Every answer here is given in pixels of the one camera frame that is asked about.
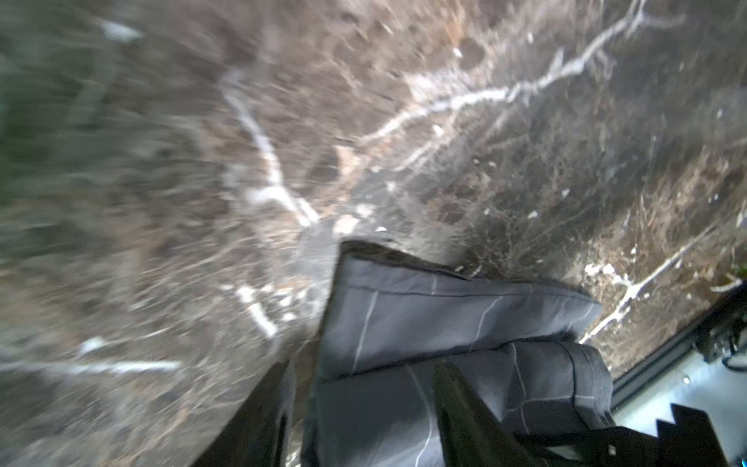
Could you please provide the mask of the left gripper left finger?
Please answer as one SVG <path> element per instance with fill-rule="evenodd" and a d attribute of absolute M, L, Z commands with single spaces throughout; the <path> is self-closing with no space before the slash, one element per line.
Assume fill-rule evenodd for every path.
<path fill-rule="evenodd" d="M 192 467 L 284 466 L 294 404 L 295 370 L 278 362 Z"/>

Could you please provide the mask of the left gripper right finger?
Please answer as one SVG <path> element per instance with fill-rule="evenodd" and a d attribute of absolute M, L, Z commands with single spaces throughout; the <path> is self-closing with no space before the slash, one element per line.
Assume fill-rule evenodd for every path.
<path fill-rule="evenodd" d="M 537 460 L 505 430 L 459 369 L 434 370 L 435 414 L 447 466 L 536 466 Z"/>

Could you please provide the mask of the dark grey grid pillowcase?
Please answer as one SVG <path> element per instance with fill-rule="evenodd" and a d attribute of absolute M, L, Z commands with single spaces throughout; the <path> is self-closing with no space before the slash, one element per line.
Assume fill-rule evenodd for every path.
<path fill-rule="evenodd" d="M 601 303 L 551 279 L 470 278 L 366 241 L 340 247 L 305 466 L 440 466 L 433 381 L 455 365 L 517 435 L 609 428 L 612 377 L 579 338 Z"/>

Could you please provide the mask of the black front mounting rail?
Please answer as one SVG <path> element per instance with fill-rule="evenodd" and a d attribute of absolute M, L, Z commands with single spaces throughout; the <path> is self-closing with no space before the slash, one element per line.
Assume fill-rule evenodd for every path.
<path fill-rule="evenodd" d="M 746 371 L 739 362 L 746 355 L 745 284 L 726 292 L 696 321 L 619 377 L 614 382 L 612 408 L 630 402 L 692 353 L 707 364 L 721 362 L 730 371 Z"/>

